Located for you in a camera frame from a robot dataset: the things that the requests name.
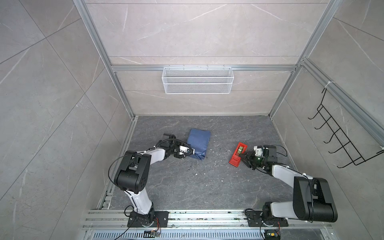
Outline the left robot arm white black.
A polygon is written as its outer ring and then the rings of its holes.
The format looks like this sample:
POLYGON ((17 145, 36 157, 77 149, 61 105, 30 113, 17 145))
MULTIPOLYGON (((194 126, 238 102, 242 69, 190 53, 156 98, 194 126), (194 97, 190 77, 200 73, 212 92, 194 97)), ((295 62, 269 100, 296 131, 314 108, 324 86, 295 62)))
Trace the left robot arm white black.
POLYGON ((163 139, 144 151, 126 151, 114 176, 113 183, 129 197, 133 212, 141 219, 152 222, 155 217, 154 204, 149 199, 146 184, 152 164, 169 156, 185 158, 195 153, 188 143, 175 135, 164 134, 163 139))

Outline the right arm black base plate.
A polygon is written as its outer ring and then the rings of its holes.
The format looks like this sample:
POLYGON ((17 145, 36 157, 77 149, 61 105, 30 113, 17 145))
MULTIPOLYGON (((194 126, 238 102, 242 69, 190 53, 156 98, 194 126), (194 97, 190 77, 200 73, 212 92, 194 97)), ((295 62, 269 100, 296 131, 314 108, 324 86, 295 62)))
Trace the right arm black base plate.
POLYGON ((273 217, 262 211, 252 209, 244 210, 249 227, 288 227, 288 221, 284 218, 273 217))

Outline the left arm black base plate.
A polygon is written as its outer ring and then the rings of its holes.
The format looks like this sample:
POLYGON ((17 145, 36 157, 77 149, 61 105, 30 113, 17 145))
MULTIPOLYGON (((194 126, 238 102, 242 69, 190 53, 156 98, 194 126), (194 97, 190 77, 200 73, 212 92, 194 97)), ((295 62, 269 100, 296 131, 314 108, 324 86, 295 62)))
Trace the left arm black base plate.
POLYGON ((130 228, 165 228, 168 225, 169 212, 155 211, 149 212, 147 215, 141 215, 131 212, 128 218, 128 227, 130 228))

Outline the red tape dispenser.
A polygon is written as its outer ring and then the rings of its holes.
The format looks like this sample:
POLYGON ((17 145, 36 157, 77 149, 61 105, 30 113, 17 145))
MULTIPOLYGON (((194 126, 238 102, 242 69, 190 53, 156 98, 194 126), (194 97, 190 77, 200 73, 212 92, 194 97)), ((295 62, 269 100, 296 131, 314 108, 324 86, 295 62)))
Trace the red tape dispenser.
POLYGON ((233 153, 229 161, 229 164, 237 168, 240 165, 240 162, 242 161, 241 154, 246 151, 247 147, 248 146, 243 143, 238 143, 235 152, 233 153))

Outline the light blue wrapping paper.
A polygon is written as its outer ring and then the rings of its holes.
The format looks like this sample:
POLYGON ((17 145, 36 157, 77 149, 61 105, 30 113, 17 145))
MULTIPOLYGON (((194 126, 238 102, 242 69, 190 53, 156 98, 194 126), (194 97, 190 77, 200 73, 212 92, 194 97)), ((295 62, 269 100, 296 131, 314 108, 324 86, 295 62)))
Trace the light blue wrapping paper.
POLYGON ((195 150, 190 157, 203 161, 206 158, 211 132, 191 129, 187 143, 195 150))

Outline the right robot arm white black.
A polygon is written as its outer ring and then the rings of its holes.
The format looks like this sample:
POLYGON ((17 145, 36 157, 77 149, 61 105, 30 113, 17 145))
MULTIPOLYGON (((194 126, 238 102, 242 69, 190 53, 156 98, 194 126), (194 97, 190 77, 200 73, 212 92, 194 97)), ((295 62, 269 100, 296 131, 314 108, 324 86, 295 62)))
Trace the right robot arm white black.
POLYGON ((274 177, 293 189, 292 201, 264 204, 260 213, 262 223, 272 226, 287 219, 336 222, 338 212, 328 181, 278 162, 279 154, 276 145, 255 146, 251 151, 247 151, 247 146, 239 145, 233 154, 235 167, 244 163, 246 167, 274 177))

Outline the aluminium mounting rail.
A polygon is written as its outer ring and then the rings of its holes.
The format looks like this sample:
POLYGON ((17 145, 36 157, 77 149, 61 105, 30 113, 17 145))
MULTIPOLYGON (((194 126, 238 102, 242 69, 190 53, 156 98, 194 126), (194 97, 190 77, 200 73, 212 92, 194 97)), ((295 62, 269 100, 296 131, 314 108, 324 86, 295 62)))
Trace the aluminium mounting rail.
POLYGON ((79 240, 336 240, 330 224, 287 220, 288 227, 249 227, 244 210, 166 210, 165 228, 130 228, 129 212, 91 210, 79 240))

